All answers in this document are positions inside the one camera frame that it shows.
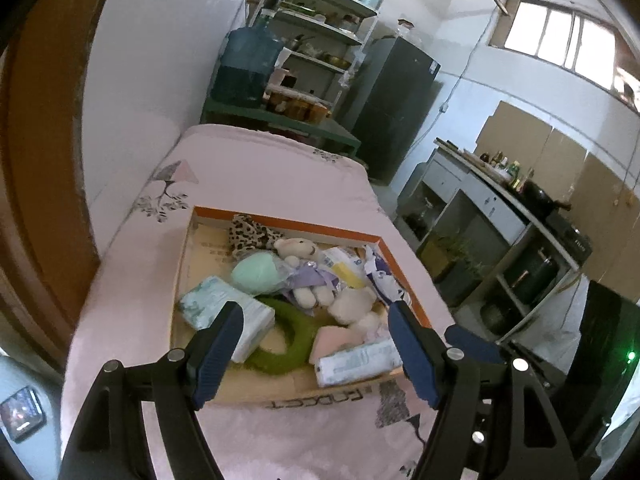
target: green table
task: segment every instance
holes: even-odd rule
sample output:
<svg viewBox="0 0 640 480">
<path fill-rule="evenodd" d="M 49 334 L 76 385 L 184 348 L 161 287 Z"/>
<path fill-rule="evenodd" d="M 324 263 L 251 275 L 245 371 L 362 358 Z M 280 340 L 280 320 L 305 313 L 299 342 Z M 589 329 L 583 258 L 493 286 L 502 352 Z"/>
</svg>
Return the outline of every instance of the green table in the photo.
<svg viewBox="0 0 640 480">
<path fill-rule="evenodd" d="M 360 147 L 360 140 L 352 136 L 347 130 L 340 126 L 340 124 L 332 119 L 325 119 L 320 124 L 303 123 L 302 121 L 289 119 L 284 115 L 268 112 L 263 108 L 245 108 L 241 106 L 226 105 L 207 98 L 204 103 L 200 123 L 217 123 L 219 122 L 218 118 L 220 116 L 231 116 L 253 120 L 257 123 L 261 123 L 257 125 L 258 128 L 266 124 L 272 128 L 293 130 L 296 133 L 302 133 L 309 137 L 334 140 L 335 142 L 347 145 L 350 148 L 349 151 L 351 156 L 355 155 Z"/>
</svg>

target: white plush toy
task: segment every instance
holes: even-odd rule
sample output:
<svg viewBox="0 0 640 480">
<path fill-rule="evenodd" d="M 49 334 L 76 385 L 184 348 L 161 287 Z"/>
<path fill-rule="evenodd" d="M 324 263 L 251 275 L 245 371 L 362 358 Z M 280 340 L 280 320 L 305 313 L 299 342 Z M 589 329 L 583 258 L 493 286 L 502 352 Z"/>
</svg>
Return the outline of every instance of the white plush toy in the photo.
<svg viewBox="0 0 640 480">
<path fill-rule="evenodd" d="M 273 247 L 287 264 L 294 269 L 301 269 L 297 277 L 293 277 L 292 282 L 312 283 L 309 286 L 297 286 L 292 289 L 293 296 L 302 308 L 313 308 L 316 304 L 329 306 L 334 302 L 334 293 L 326 284 L 323 273 L 330 276 L 330 272 L 316 269 L 303 269 L 303 261 L 309 260 L 319 263 L 322 261 L 322 251 L 313 242 L 304 238 L 281 238 L 276 240 Z"/>
<path fill-rule="evenodd" d="M 372 311 L 378 299 L 368 286 L 345 288 L 336 296 L 328 311 L 341 325 L 348 325 L 360 333 L 375 332 L 380 326 L 380 317 Z"/>
</svg>

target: dark gray refrigerator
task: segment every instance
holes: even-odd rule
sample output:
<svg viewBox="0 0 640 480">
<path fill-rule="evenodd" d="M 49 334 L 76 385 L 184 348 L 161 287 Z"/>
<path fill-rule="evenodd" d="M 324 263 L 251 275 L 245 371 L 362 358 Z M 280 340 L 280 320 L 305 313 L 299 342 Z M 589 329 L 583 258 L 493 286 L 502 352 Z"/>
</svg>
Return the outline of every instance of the dark gray refrigerator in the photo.
<svg viewBox="0 0 640 480">
<path fill-rule="evenodd" d="M 402 38 L 371 46 L 336 120 L 362 142 L 369 177 L 388 184 L 429 111 L 439 63 Z"/>
</svg>

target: large plastic water bottle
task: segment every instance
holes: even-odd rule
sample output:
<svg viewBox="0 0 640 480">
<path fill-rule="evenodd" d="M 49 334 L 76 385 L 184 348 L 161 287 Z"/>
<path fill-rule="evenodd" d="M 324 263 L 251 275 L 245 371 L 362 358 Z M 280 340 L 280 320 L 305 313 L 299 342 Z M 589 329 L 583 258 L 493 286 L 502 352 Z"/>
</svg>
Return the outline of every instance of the large plastic water bottle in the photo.
<svg viewBox="0 0 640 480">
<path fill-rule="evenodd" d="M 257 108 L 284 42 L 267 26 L 280 0 L 267 0 L 253 27 L 229 33 L 211 98 L 221 103 Z"/>
</svg>

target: window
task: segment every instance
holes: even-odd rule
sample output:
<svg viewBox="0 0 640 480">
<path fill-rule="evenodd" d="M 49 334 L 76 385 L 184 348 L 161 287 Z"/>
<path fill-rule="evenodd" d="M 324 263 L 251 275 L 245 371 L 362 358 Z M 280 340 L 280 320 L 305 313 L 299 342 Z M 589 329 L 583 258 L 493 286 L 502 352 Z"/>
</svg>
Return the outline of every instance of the window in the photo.
<svg viewBox="0 0 640 480">
<path fill-rule="evenodd" d="M 638 64 L 610 25 L 554 4 L 508 0 L 506 5 L 510 15 L 498 20 L 491 45 L 561 66 L 640 110 Z"/>
</svg>

